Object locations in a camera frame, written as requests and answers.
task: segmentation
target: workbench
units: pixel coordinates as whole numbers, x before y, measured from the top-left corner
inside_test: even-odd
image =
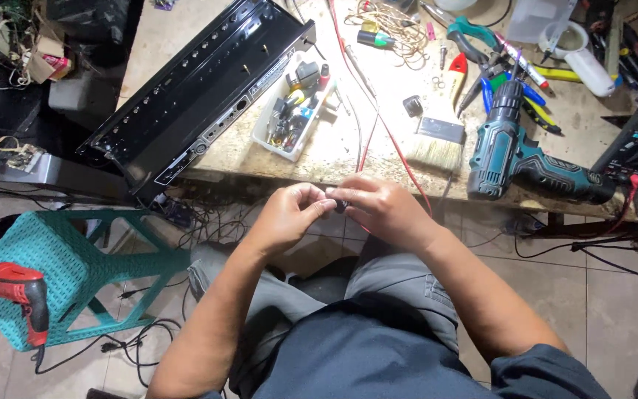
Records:
[[[153,8],[153,1],[146,1],[137,28],[134,46],[130,53],[127,72],[120,92],[118,107],[131,97],[137,89],[152,77],[169,59],[183,48],[204,26],[209,23],[230,3],[230,0],[181,0],[172,11],[161,11]],[[473,23],[490,23],[496,21],[505,11],[506,1],[479,0],[465,10],[465,15]],[[300,0],[300,10],[306,19],[316,23],[316,43],[319,50],[332,65],[334,76],[340,78],[340,91],[349,96],[359,116],[363,130],[365,145],[376,112],[361,92],[357,83],[348,74],[341,57],[338,41],[334,32],[330,12],[325,1]],[[413,95],[422,97],[425,115],[439,119],[446,109],[439,109],[439,96],[446,95],[432,83],[432,77],[441,76],[439,69],[439,46],[447,43],[447,65],[459,53],[453,42],[446,41],[445,29],[420,9],[422,23],[432,22],[437,35],[436,41],[430,41],[426,53],[430,59],[420,69],[413,70],[408,66],[400,66],[402,59],[389,50],[378,50],[355,42],[358,25],[343,23],[343,18],[355,11],[356,0],[335,0],[339,29],[347,44],[352,44],[359,62],[368,78],[373,82],[381,109],[390,130],[398,144],[405,141],[415,132],[418,118],[408,117],[403,108],[403,99]],[[288,10],[297,15],[289,2]],[[492,27],[494,31],[506,32],[510,16]],[[486,45],[470,38],[479,50],[488,54]],[[532,48],[526,46],[524,54],[529,59],[541,58],[534,55]],[[464,81],[462,95],[466,93],[479,74],[479,68],[469,63],[468,74]],[[540,142],[545,154],[568,160],[572,163],[591,167],[598,157],[607,149],[619,133],[619,129],[603,121],[600,116],[627,115],[636,108],[627,90],[621,87],[616,93],[600,99],[592,95],[581,84],[571,82],[550,81],[553,97],[545,97],[547,108],[552,118],[562,128],[564,135],[557,136],[545,132],[535,125],[525,114],[521,121],[531,139]],[[337,185],[342,179],[354,172],[359,150],[357,123],[354,116],[348,116],[343,107],[338,110],[334,119],[322,118],[317,125],[313,138],[306,145],[302,156],[296,163],[281,158],[261,146],[253,143],[250,132],[262,106],[269,97],[258,99],[236,122],[210,147],[208,153],[185,169],[182,177],[202,179],[208,172],[234,173],[258,177],[273,177],[306,181],[314,184]],[[465,126],[466,144],[461,172],[454,176],[449,190],[449,199],[467,200],[466,181],[469,175],[469,158],[474,152],[476,130],[483,123],[486,114],[481,98],[475,99],[462,113]],[[370,142],[368,157],[364,170],[387,180],[393,180],[412,192],[417,188],[412,184],[403,164],[396,154],[393,143],[384,127],[379,122],[373,139]],[[430,197],[440,197],[447,184],[448,174],[428,168],[413,166],[412,171],[425,192]],[[547,199],[529,192],[517,185],[511,185],[508,193],[495,204],[507,207],[536,210],[540,212],[558,212],[610,218],[617,213],[623,204],[623,197],[617,194],[608,203],[595,206],[589,204],[573,204],[571,202]],[[636,212],[629,212],[627,220],[636,219]]]

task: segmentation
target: plastic stool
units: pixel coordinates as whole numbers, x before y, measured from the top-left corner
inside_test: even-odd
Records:
[[[189,267],[189,251],[173,249],[149,231],[141,221],[146,211],[62,211],[26,212],[0,240],[0,262],[10,261],[43,272],[48,286],[49,327],[47,347],[97,337],[114,331],[150,324],[154,317],[143,313],[169,279]],[[154,253],[107,255],[94,243],[103,237],[115,219],[122,218],[148,243]],[[71,222],[99,224],[85,237]],[[139,277],[159,276],[145,291],[126,319],[118,322],[95,298],[111,283]],[[97,317],[99,326],[68,331],[86,308]],[[31,350],[26,343],[26,321],[21,306],[0,298],[0,331],[20,351]]]

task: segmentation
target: person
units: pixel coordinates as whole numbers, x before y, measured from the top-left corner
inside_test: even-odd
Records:
[[[362,262],[364,248],[345,299],[325,304],[264,268],[337,201],[370,231],[366,247],[392,250]],[[549,325],[396,183],[359,173],[326,192],[280,188],[229,257],[207,250],[195,263],[202,296],[148,398],[220,398],[229,375],[231,385],[260,376],[235,384],[242,398],[608,397]],[[253,360],[241,350],[245,323],[268,307],[289,324],[254,340],[263,358]],[[491,390],[459,360],[458,321],[491,367]]]

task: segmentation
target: cordless drill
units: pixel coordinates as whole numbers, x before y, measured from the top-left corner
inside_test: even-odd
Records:
[[[47,286],[43,273],[16,263],[0,262],[0,297],[21,305],[28,325],[28,342],[41,347],[48,338]]]
[[[528,139],[519,125],[522,96],[523,88],[517,80],[509,80],[496,90],[469,160],[467,196],[498,200],[514,180],[548,197],[590,204],[609,201],[617,188],[609,177],[547,156],[537,141]]]

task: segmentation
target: red drill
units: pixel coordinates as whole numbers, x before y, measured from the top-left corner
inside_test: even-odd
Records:
[[[28,342],[41,347],[48,338],[48,305],[43,273],[12,262],[0,262],[0,297],[21,305]]]

